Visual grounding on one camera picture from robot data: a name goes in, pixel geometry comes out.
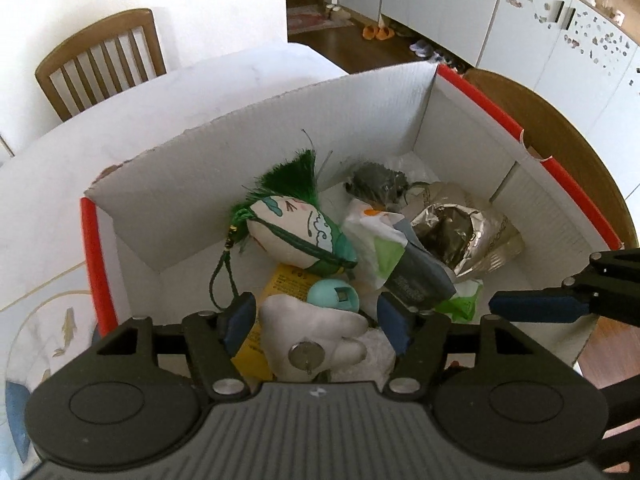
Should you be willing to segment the yellow small box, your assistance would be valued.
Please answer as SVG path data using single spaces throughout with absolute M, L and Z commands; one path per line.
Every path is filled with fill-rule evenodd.
M 256 320 L 232 359 L 250 388 L 263 382 L 308 380 L 307 371 L 295 368 L 288 352 L 309 338 L 311 286 L 320 278 L 295 266 L 278 264 L 258 295 Z

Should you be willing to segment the white plush tooth toy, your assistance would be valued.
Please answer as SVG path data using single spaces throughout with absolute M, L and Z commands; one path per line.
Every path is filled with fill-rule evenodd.
M 367 348 L 359 338 L 367 333 L 369 323 L 362 315 L 313 304 L 308 306 L 309 338 L 288 352 L 291 364 L 307 371 L 308 380 L 304 382 L 312 382 L 323 372 L 356 365 L 366 358 Z

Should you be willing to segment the teal round gadget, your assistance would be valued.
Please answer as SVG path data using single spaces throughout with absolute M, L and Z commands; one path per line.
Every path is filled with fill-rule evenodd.
M 307 292 L 306 301 L 316 307 L 357 313 L 360 309 L 356 289 L 336 278 L 325 278 L 314 283 Z

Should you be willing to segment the white green plastic bag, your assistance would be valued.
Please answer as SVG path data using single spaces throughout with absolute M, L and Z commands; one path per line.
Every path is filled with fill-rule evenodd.
M 435 310 L 454 322 L 471 322 L 483 289 L 480 280 L 456 281 L 454 272 L 426 250 L 408 219 L 354 198 L 341 228 L 358 262 L 349 276 L 357 292 L 391 292 L 418 312 Z

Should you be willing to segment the silver foil snack bag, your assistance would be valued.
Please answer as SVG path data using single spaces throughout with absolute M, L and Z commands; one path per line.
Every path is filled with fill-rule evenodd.
M 525 249 L 522 234 L 505 214 L 455 183 L 416 183 L 406 202 L 401 213 L 458 282 L 494 272 Z

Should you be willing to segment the grey fuzzy toy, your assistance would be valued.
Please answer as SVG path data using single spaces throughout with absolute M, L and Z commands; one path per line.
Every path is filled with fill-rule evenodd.
M 406 175 L 378 162 L 364 162 L 344 184 L 345 191 L 376 209 L 395 210 L 405 197 L 409 182 Z

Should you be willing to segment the red cardboard box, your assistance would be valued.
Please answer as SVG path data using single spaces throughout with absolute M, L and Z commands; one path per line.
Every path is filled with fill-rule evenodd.
M 568 172 L 529 153 L 523 128 L 464 75 L 397 65 L 244 107 L 101 174 L 81 202 L 100 331 L 135 315 L 169 324 L 212 308 L 208 282 L 231 208 L 305 148 L 316 150 L 320 205 L 334 221 L 350 201 L 345 181 L 369 160 L 493 203 L 525 249 L 488 275 L 486 292 L 556 286 L 593 252 L 624 247 Z

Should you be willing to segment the blue painted table mat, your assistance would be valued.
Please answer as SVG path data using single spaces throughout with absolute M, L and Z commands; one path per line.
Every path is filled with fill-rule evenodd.
M 99 339 L 85 263 L 1 309 L 1 477 L 38 463 L 26 434 L 26 402 L 42 382 Z

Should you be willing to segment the near wooden chair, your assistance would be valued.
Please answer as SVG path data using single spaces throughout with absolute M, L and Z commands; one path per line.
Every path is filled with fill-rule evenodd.
M 582 134 L 537 93 L 499 74 L 471 68 L 464 79 L 484 93 L 524 130 L 524 144 L 541 159 L 556 160 L 608 220 L 625 248 L 638 236 L 612 174 Z

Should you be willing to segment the wooden chair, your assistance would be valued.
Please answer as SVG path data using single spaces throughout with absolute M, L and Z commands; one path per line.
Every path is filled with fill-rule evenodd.
M 608 220 L 625 248 L 638 236 L 612 174 L 582 134 L 537 93 L 499 74 L 471 68 L 464 79 L 484 93 L 524 130 L 524 144 L 541 159 L 556 160 Z
M 63 122 L 166 74 L 154 14 L 137 8 L 102 18 L 54 48 L 36 81 Z

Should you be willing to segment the far wooden chair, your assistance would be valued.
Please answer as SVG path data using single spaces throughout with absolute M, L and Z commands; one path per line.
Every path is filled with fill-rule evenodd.
M 166 74 L 154 14 L 137 8 L 102 18 L 54 48 L 36 81 L 63 122 Z

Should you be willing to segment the orange slippers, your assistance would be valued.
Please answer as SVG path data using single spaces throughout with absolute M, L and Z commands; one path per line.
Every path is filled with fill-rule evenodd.
M 362 38 L 368 41 L 385 41 L 392 39 L 393 36 L 395 36 L 393 29 L 386 26 L 368 25 L 362 30 Z

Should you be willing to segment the red door mat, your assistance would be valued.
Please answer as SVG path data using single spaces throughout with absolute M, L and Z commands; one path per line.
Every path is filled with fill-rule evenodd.
M 296 6 L 286 10 L 288 36 L 316 30 L 354 26 L 352 14 L 337 4 Z

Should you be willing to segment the white wall cabinets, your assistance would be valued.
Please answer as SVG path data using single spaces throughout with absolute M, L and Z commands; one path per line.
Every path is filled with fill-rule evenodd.
M 582 0 L 338 0 L 385 16 L 555 106 L 624 194 L 639 183 L 639 45 Z

